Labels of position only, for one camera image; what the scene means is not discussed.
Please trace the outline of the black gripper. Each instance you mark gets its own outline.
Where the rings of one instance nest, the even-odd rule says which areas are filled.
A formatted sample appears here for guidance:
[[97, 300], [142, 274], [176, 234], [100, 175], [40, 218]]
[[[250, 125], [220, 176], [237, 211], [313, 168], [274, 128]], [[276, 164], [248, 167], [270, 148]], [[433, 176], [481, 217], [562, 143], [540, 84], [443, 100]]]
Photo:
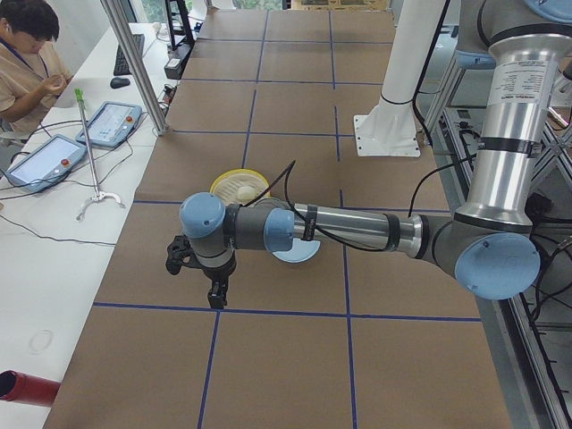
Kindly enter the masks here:
[[205, 276], [211, 280], [211, 289], [207, 293], [210, 307], [225, 308], [227, 306], [227, 290], [230, 276], [236, 269], [236, 257], [217, 267], [203, 268]]

